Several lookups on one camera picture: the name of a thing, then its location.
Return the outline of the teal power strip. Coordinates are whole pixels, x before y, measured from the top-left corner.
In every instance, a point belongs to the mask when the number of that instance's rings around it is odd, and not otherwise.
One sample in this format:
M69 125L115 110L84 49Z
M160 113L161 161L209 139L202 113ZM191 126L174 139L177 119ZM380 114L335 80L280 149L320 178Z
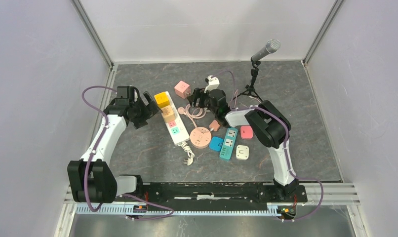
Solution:
M223 159L223 160L230 160L232 153L233 153L233 149L234 149L234 145L235 145L235 141L237 138L237 134L238 134L238 130L234 127L229 127L227 129L227 132L225 134L223 143L222 143L222 147L221 147L221 151L219 154L219 158Z

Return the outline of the blue plug adapter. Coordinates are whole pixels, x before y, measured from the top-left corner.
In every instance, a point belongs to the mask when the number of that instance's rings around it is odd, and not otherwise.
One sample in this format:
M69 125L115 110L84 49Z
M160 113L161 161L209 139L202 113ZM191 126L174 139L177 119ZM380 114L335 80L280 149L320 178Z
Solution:
M223 142L224 140L222 138L212 137L208 147L213 151L220 152L222 149Z

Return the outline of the white plug adapter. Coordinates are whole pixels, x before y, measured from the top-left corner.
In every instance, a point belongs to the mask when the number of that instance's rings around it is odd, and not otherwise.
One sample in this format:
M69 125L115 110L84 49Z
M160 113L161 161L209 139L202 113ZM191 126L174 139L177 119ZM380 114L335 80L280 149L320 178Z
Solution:
M249 147L246 145L236 146L236 159L247 160L249 159Z

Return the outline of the pink cube plug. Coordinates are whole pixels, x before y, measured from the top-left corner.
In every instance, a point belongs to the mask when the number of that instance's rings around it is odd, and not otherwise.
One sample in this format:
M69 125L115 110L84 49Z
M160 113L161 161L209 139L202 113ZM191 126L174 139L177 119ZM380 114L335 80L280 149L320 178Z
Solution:
M184 81L179 81L174 87L176 95L186 99L191 94L191 87Z

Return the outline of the small pink plug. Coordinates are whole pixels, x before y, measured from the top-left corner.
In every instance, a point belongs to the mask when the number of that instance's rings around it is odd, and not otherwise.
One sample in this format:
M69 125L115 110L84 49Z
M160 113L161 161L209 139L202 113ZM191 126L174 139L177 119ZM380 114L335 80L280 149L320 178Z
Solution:
M221 125L218 123L218 121L213 120L213 121L211 122L211 124L209 125L209 130L210 130L210 131L218 131L219 128L220 128L220 126L221 126Z

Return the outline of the round pink socket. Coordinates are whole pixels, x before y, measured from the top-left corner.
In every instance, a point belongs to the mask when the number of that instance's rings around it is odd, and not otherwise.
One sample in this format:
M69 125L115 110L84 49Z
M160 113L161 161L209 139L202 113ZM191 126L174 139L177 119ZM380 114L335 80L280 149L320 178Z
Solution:
M190 133L190 141L192 145L198 149L204 149L208 147L211 139L211 132L205 127L197 127Z

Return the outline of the orange cube plug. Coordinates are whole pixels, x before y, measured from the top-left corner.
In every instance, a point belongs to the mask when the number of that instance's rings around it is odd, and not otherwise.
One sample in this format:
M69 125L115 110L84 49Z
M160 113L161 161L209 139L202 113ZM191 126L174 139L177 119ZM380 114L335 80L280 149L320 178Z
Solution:
M176 115L174 113L173 108L170 105L167 105L163 108L161 108L162 111L162 117L165 123L170 123L174 120L176 120Z

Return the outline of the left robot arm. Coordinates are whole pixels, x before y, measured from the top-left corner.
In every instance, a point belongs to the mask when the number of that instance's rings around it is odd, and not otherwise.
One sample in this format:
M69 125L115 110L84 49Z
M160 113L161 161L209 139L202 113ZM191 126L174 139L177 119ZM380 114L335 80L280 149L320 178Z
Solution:
M67 166L71 194L75 202L88 205L112 203L126 194L132 201L144 197L140 175L115 176L109 168L117 142L129 125L139 129L161 110L149 92L140 93L134 86L119 86L116 97L104 108L89 106L102 115L97 134L87 151Z

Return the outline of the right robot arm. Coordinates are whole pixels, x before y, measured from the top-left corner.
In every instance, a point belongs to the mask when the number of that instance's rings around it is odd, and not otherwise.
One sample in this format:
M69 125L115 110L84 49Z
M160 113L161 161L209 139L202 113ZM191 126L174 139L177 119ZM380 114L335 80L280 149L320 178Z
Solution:
M290 200L299 186L289 152L291 124L268 100L247 109L231 109L226 93L220 89L196 88L187 97L192 107L206 108L223 127L249 125L258 141L270 154L274 167L275 196L280 201Z

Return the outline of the yellow cube plug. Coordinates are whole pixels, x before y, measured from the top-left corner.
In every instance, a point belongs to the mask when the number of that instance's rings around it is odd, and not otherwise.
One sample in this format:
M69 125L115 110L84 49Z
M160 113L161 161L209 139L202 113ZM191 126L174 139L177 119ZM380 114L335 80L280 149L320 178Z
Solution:
M167 92L160 92L154 95L154 99L160 109L170 105L170 99Z

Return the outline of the white power strip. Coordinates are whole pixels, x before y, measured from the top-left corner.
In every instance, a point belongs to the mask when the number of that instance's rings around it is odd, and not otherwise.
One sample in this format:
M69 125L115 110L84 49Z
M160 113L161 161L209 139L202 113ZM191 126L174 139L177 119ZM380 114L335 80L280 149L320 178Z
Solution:
M170 99L170 106L173 108L174 113L176 115L176 120L170 122L170 123L165 123L167 130L171 136L171 139L174 143L174 145L178 146L182 144L183 142L187 142L190 138L190 135L180 117L180 114L177 111L177 108L175 107L172 98L169 94L168 91L167 95L169 96Z

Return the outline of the pink plug adapter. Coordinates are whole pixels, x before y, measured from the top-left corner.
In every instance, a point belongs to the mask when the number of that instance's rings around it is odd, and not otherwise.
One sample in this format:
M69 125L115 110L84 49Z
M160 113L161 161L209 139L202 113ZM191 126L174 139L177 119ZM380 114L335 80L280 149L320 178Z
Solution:
M243 140L250 140L253 138L253 129L249 125L244 125L240 127L240 137Z

